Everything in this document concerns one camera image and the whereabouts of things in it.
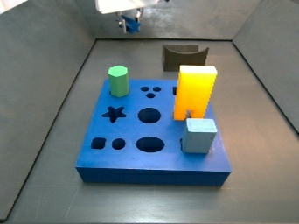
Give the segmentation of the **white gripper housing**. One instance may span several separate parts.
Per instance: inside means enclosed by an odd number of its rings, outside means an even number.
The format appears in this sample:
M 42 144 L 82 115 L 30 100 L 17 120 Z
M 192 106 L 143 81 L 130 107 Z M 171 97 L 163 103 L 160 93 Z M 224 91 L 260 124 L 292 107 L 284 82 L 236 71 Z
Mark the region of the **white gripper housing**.
M 116 21 L 122 33 L 126 33 L 126 21 L 122 19 L 122 12 L 136 9 L 135 21 L 140 21 L 144 14 L 144 7 L 157 5 L 163 0 L 94 0 L 96 9 L 101 14 L 116 13 Z

